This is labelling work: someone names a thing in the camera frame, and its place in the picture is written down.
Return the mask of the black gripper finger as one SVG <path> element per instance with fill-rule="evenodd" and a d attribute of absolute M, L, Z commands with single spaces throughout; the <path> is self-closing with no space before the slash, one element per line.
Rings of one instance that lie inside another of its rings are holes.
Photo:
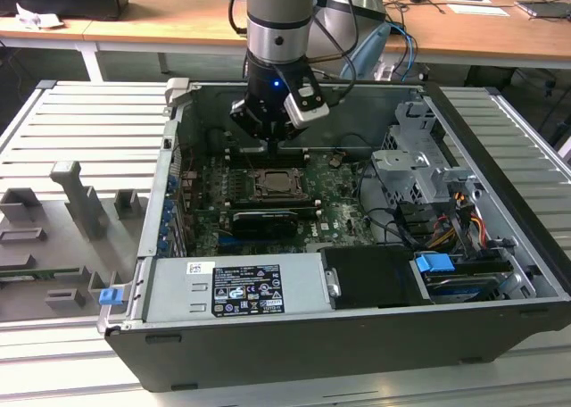
<path fill-rule="evenodd" d="M 281 129 L 272 133 L 272 154 L 277 155 L 284 143 L 291 142 L 303 133 L 305 129 Z"/>
<path fill-rule="evenodd" d="M 250 137 L 263 143 L 268 154 L 272 153 L 272 120 L 264 103 L 247 99 L 234 101 L 230 118 Z"/>

